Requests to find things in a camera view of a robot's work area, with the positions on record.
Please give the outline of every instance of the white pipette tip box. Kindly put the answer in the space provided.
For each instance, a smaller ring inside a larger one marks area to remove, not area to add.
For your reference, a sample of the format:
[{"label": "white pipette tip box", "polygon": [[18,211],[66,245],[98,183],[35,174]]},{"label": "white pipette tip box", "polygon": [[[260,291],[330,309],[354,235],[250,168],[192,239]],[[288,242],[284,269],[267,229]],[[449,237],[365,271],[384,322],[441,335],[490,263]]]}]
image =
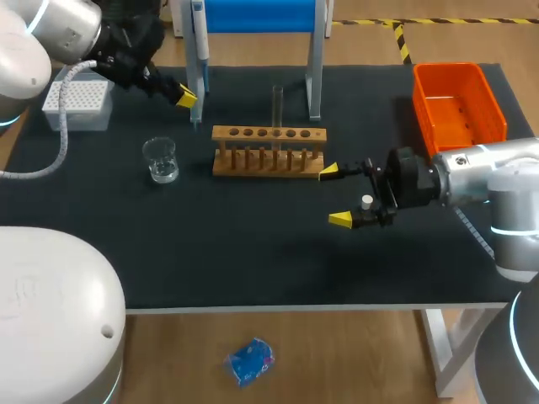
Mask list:
[{"label": "white pipette tip box", "polygon": [[[63,75],[60,73],[51,84],[42,108],[54,131],[60,130],[58,97],[62,79]],[[67,130],[70,132],[107,130],[112,113],[111,88],[110,82],[96,73],[79,73],[67,90]]]}]

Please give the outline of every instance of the blue plastic bag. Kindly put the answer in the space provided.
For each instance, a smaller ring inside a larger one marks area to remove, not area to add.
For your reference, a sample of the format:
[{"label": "blue plastic bag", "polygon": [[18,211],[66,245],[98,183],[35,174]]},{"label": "blue plastic bag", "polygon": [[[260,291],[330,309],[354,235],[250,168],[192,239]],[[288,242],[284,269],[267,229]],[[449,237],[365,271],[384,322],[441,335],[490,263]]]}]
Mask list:
[{"label": "blue plastic bag", "polygon": [[225,359],[225,365],[231,370],[240,387],[251,384],[267,372],[274,362],[271,347],[258,338]]}]

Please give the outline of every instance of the test tube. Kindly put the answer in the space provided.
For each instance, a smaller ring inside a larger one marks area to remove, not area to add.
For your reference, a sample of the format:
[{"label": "test tube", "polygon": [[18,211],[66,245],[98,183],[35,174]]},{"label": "test tube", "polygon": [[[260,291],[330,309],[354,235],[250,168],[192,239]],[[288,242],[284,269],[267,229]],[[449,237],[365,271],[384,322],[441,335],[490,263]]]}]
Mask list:
[{"label": "test tube", "polygon": [[[279,137],[283,126],[283,87],[273,86],[273,109],[271,112],[271,135]],[[280,142],[274,141],[272,149],[280,150]]]}]

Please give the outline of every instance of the blue holder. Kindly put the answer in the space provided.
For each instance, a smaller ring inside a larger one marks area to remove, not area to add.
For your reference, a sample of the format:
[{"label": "blue holder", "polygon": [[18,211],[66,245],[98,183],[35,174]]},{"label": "blue holder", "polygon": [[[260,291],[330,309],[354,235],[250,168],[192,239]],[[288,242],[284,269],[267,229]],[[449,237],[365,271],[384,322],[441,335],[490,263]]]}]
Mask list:
[{"label": "blue holder", "polygon": [[205,0],[209,33],[313,32],[315,0]]}]

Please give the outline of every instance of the robotic arm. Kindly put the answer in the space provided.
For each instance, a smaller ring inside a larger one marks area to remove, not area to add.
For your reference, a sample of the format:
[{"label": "robotic arm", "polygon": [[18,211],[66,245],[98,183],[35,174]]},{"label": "robotic arm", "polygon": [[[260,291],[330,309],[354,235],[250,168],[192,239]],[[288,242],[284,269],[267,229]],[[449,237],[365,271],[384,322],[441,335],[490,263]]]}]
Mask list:
[{"label": "robotic arm", "polygon": [[46,87],[50,58],[68,65],[94,60],[97,73],[123,88],[192,107],[196,96],[151,62],[163,39],[152,15],[117,24],[103,21],[89,0],[0,0],[0,134]]},{"label": "robotic arm", "polygon": [[539,262],[539,140],[536,138],[444,151],[427,164],[411,148],[394,149],[382,170],[371,159],[338,163],[320,180],[366,175],[375,203],[332,214],[331,223],[357,228],[389,226],[400,210],[438,201],[458,207],[489,202],[495,262],[506,278],[530,281]]}]

